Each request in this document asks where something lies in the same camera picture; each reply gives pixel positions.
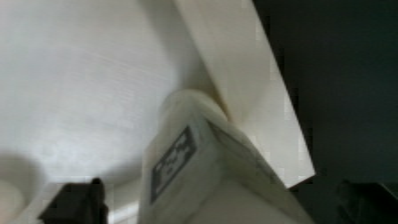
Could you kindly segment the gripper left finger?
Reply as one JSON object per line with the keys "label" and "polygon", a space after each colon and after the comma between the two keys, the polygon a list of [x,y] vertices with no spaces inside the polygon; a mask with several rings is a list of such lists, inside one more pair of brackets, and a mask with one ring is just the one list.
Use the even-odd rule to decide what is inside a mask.
{"label": "gripper left finger", "polygon": [[68,183],[40,215],[43,224],[109,224],[106,184],[100,178],[90,183]]}

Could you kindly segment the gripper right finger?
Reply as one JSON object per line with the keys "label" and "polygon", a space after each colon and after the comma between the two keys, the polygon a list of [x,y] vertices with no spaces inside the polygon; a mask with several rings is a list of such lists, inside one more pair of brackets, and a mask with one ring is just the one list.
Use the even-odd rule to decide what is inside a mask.
{"label": "gripper right finger", "polygon": [[398,224],[398,179],[312,178],[296,196],[315,224]]}

